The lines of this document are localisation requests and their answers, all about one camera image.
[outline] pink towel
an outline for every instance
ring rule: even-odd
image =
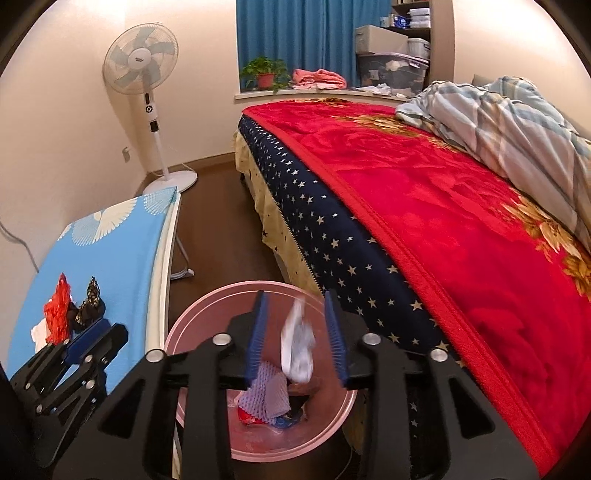
[[[295,69],[293,74],[294,88],[298,90],[318,89],[344,89],[347,88],[347,81],[338,73],[320,69],[316,72]]]

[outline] floral pattern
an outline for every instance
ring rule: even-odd
[[[564,273],[571,277],[581,296],[591,301],[591,256],[556,220],[524,196],[514,206],[503,205],[513,217],[523,223],[525,231],[534,240],[540,240],[536,250],[552,262],[551,251],[564,250]]]
[[[404,137],[416,138],[423,134],[410,130],[406,124],[396,120],[393,115],[357,115],[357,116],[335,116],[337,120],[355,122],[363,127],[375,128],[389,134],[402,135]]]
[[[304,99],[296,99],[293,100],[297,103],[325,103],[330,106],[336,106],[339,108],[343,108],[346,106],[347,103],[350,103],[348,100],[344,100],[342,98],[337,97],[327,97],[327,98],[304,98]]]
[[[403,137],[425,137],[428,139],[429,143],[431,143],[431,145],[434,145],[435,147],[443,148],[444,150],[451,152],[464,152],[463,149],[455,147],[454,145],[450,145],[449,143],[445,142],[445,140],[439,137],[436,137],[426,132],[423,133],[420,131],[411,130],[407,124],[401,122],[400,120],[397,120],[396,117],[393,115],[376,114],[358,116],[335,116],[334,118],[341,121],[353,121],[358,125],[363,125],[364,127],[376,128],[378,130],[381,130],[382,132],[394,135],[402,135]]]

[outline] blue curtain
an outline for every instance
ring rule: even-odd
[[[379,25],[391,0],[237,0],[238,64],[264,55],[293,69],[326,69],[358,85],[355,28]]]

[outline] wooden floor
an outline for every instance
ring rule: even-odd
[[[272,251],[261,241],[262,226],[252,198],[235,170],[233,154],[225,161],[202,167],[197,184],[182,194],[177,233],[195,270],[193,278],[170,286],[169,327],[195,300],[224,285],[245,280],[282,281]],[[175,249],[173,271],[184,266]],[[341,431],[317,449],[293,460],[277,463],[235,461],[237,480],[334,480],[346,465],[350,449]],[[359,457],[340,480],[356,478]]]
[[[273,252],[261,241],[261,221],[233,155],[228,160],[205,168],[191,164],[199,179],[181,195],[177,235],[195,276],[171,283],[169,327],[195,300],[219,287],[245,280],[282,281]],[[175,248],[173,271],[183,266]]]

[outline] pink basin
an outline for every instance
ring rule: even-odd
[[[232,317],[252,309],[258,290],[270,293],[263,360],[281,365],[281,328],[296,297],[306,299],[304,317],[312,325],[316,337],[313,381],[320,383],[320,390],[306,402],[307,420],[287,430],[245,426],[238,420],[236,409],[228,407],[232,457],[246,462],[277,462],[297,457],[322,444],[339,429],[355,401],[356,392],[342,388],[335,373],[324,322],[324,299],[272,281],[228,285],[193,303],[174,324],[164,349],[169,355],[186,352],[216,333],[224,332]],[[228,391],[229,405],[237,394],[237,391]],[[184,425],[185,402],[186,392],[181,391],[177,408],[177,420],[181,425]]]

